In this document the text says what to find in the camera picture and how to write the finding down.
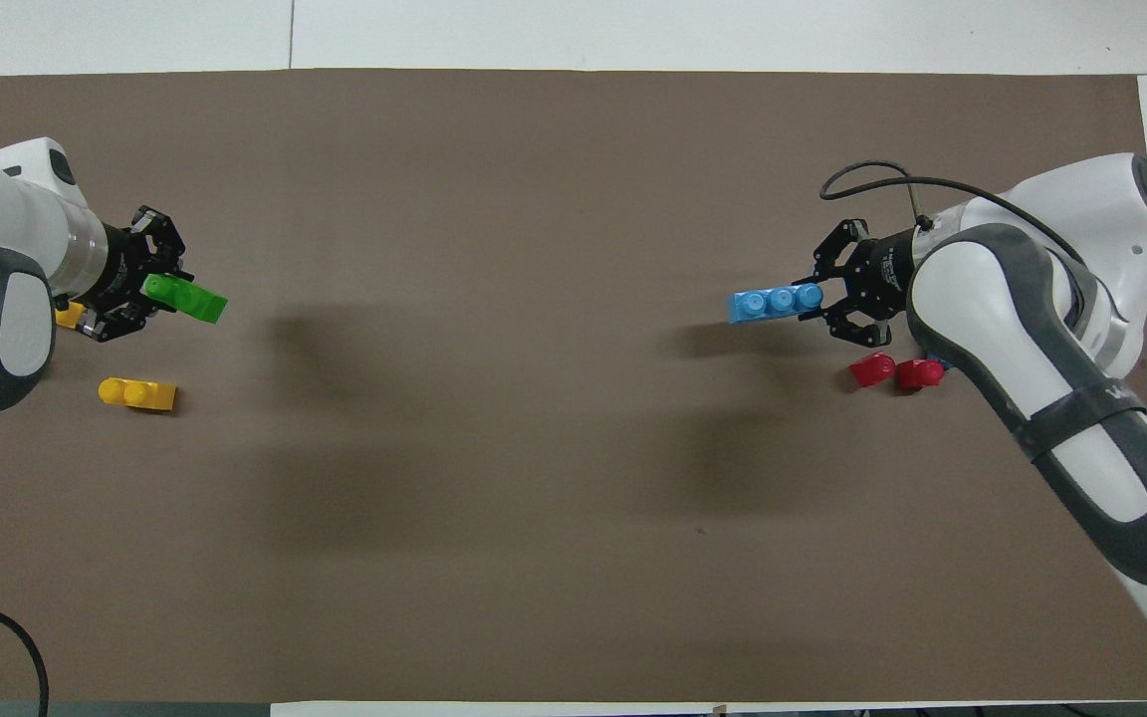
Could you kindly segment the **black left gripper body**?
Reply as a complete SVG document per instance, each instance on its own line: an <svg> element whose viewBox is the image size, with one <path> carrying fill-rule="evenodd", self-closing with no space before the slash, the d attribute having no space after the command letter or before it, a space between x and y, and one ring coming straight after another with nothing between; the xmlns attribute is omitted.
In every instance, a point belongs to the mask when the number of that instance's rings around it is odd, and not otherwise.
<svg viewBox="0 0 1147 717"><path fill-rule="evenodd" d="M84 306L97 313L114 312L127 304L145 281L145 263L150 257L147 240L130 228L106 224L108 258L96 281L84 293Z"/></svg>

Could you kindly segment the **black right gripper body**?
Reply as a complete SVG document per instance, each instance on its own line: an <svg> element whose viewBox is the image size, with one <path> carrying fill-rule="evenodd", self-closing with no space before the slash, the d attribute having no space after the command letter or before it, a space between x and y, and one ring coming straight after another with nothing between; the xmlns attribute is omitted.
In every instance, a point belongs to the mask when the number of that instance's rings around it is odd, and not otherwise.
<svg viewBox="0 0 1147 717"><path fill-rule="evenodd" d="M918 229L905 229L857 246L857 307L874 321L888 321L904 312L915 271L914 240Z"/></svg>

